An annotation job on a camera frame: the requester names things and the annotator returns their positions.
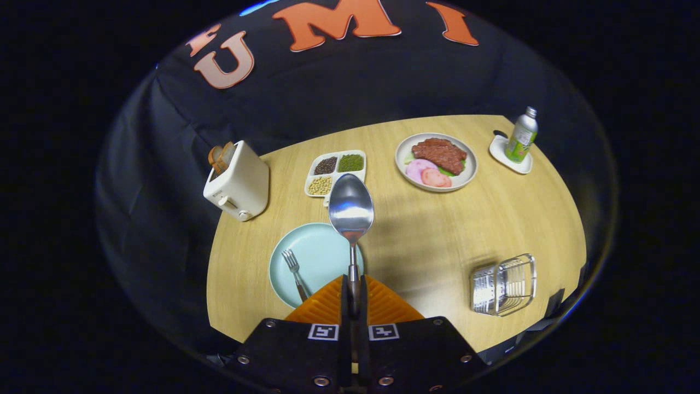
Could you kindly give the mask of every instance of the spoon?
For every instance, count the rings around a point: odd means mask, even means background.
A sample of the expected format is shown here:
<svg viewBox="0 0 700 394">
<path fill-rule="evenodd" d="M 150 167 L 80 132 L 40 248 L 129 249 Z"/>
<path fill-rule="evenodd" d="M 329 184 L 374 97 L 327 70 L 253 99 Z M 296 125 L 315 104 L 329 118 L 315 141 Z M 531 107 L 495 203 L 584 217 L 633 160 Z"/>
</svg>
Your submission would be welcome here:
<svg viewBox="0 0 700 394">
<path fill-rule="evenodd" d="M 375 206 L 372 197 L 360 178 L 353 174 L 342 175 L 330 191 L 328 204 L 330 225 L 350 243 L 350 266 L 348 267 L 348 287 L 350 290 L 350 311 L 357 317 L 360 309 L 360 273 L 357 267 L 355 247 L 375 220 Z"/>
</svg>

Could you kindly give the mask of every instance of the metal rack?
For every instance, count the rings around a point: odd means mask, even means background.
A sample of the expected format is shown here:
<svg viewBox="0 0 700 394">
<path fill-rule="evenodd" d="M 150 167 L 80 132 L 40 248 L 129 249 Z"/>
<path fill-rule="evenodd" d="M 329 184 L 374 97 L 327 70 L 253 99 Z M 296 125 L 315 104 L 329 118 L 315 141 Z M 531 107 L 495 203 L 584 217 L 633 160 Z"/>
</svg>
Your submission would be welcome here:
<svg viewBox="0 0 700 394">
<path fill-rule="evenodd" d="M 535 257 L 529 253 L 521 254 L 474 271 L 472 310 L 485 315 L 507 316 L 528 306 L 535 298 L 536 290 Z"/>
</svg>

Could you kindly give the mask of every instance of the metal fork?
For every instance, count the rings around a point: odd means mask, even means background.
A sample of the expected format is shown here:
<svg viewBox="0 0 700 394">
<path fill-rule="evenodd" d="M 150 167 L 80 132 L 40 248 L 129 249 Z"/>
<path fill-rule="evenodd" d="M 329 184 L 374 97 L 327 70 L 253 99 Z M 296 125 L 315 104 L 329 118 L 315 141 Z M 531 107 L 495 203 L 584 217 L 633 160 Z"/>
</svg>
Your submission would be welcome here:
<svg viewBox="0 0 700 394">
<path fill-rule="evenodd" d="M 306 292 L 304 291 L 304 288 L 299 281 L 299 262 L 297 261 L 296 256 L 294 255 L 294 252 L 292 252 L 291 249 L 286 249 L 282 251 L 282 257 L 284 257 L 284 261 L 287 262 L 287 266 L 289 267 L 289 271 L 291 271 L 294 274 L 294 281 L 297 283 L 297 290 L 299 291 L 299 297 L 302 298 L 302 302 L 306 301 L 307 295 Z"/>
</svg>

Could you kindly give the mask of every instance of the white plate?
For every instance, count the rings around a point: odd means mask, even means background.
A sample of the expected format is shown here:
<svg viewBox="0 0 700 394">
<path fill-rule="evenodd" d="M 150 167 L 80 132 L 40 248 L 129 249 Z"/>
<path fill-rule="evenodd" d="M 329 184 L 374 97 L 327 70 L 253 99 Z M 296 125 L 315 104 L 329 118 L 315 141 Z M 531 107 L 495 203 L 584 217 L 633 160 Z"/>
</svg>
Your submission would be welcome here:
<svg viewBox="0 0 700 394">
<path fill-rule="evenodd" d="M 515 172 L 519 172 L 520 174 L 527 174 L 530 172 L 532 170 L 532 155 L 528 154 L 521 163 L 515 163 L 506 157 L 506 145 L 508 145 L 508 138 L 500 135 L 495 136 L 493 141 L 491 141 L 491 145 L 489 145 L 489 152 L 491 152 L 491 156 Z"/>
<path fill-rule="evenodd" d="M 296 308 L 302 300 L 294 274 L 289 271 L 282 251 L 291 249 L 299 263 L 299 277 L 307 296 L 319 291 L 331 280 L 348 273 L 350 244 L 328 223 L 308 223 L 288 232 L 274 247 L 269 258 L 269 282 L 285 304 Z M 356 246 L 357 265 L 364 272 L 360 247 Z"/>
<path fill-rule="evenodd" d="M 467 152 L 467 159 L 465 160 L 465 163 L 464 163 L 464 171 L 462 171 L 459 175 L 456 175 L 454 177 L 450 177 L 450 179 L 452 179 L 452 187 L 428 186 L 428 185 L 425 185 L 421 182 L 416 182 L 411 177 L 406 175 L 406 167 L 408 165 L 403 163 L 404 159 L 406 158 L 408 153 L 411 152 L 411 148 L 415 144 L 418 144 L 419 142 L 425 141 L 428 138 L 442 138 L 442 139 L 448 140 L 452 144 L 454 144 L 456 147 L 458 147 L 459 149 L 462 149 L 463 151 Z M 408 182 L 411 182 L 412 184 L 414 184 L 415 186 L 418 186 L 421 189 L 425 189 L 425 190 L 429 190 L 429 191 L 440 191 L 440 192 L 454 191 L 454 190 L 457 190 L 457 189 L 464 187 L 467 183 L 469 183 L 469 181 L 474 179 L 474 175 L 476 175 L 477 169 L 479 167 L 479 161 L 477 161 L 477 157 L 476 157 L 476 155 L 474 155 L 474 151 L 472 149 L 470 149 L 467 146 L 467 144 L 456 139 L 455 137 L 451 137 L 449 135 L 440 134 L 440 133 L 421 133 L 421 134 L 412 135 L 412 136 L 408 137 L 407 139 L 403 140 L 398 145 L 398 148 L 396 148 L 395 161 L 396 161 L 396 167 L 398 167 L 398 170 L 401 172 L 401 175 L 403 175 L 404 178 L 408 179 Z"/>
<path fill-rule="evenodd" d="M 349 154 L 358 154 L 362 156 L 362 159 L 365 161 L 365 164 L 362 166 L 362 170 L 359 171 L 346 171 L 346 172 L 338 172 L 338 164 L 340 163 L 340 159 L 343 157 L 343 155 L 349 155 Z M 322 161 L 327 158 L 331 157 L 337 157 L 338 159 L 335 161 L 335 169 L 333 172 L 330 174 L 321 174 L 321 175 L 314 175 L 314 170 L 316 169 L 316 166 Z M 329 154 L 322 154 L 319 157 L 315 158 L 314 161 L 311 163 L 311 167 L 309 168 L 309 173 L 307 175 L 307 180 L 304 183 L 304 193 L 306 193 L 307 196 L 311 197 L 324 197 L 323 199 L 323 206 L 328 207 L 328 203 L 330 201 L 330 192 L 327 194 L 310 194 L 309 193 L 309 185 L 311 182 L 316 179 L 316 178 L 323 178 L 323 177 L 331 177 L 331 184 L 330 184 L 330 189 L 333 190 L 333 186 L 335 186 L 335 181 L 338 180 L 342 175 L 345 174 L 355 174 L 358 178 L 360 178 L 360 181 L 364 182 L 365 181 L 365 174 L 367 174 L 367 155 L 365 155 L 365 152 L 360 151 L 360 150 L 352 150 L 352 151 L 340 151 L 340 152 L 332 152 Z"/>
</svg>

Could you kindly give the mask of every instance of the wooden table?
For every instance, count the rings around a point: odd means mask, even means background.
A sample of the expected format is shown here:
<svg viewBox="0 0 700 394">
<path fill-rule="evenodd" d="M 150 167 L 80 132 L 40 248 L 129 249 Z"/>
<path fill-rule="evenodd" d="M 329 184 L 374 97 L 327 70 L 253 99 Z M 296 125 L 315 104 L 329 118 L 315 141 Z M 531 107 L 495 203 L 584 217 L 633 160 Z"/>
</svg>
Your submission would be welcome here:
<svg viewBox="0 0 700 394">
<path fill-rule="evenodd" d="M 292 311 L 270 285 L 270 254 L 297 226 L 329 222 L 323 199 L 303 192 L 314 158 L 361 149 L 367 154 L 365 184 L 375 211 L 372 228 L 360 240 L 366 273 L 425 317 L 448 317 L 476 351 L 530 327 L 544 316 L 550 296 L 564 288 L 565 299 L 577 287 L 586 249 L 573 198 L 537 146 L 530 150 L 534 162 L 527 175 L 491 157 L 493 131 L 510 134 L 512 129 L 503 116 L 415 118 L 345 130 L 262 156 L 270 167 L 266 211 L 242 223 L 222 213 L 216 229 L 206 284 L 211 326 L 243 342 L 261 319 L 285 318 Z M 406 137 L 426 132 L 451 135 L 474 151 L 479 168 L 469 184 L 432 193 L 399 173 L 396 147 Z M 532 304 L 504 318 L 472 311 L 473 269 L 526 252 L 537 259 Z"/>
</svg>

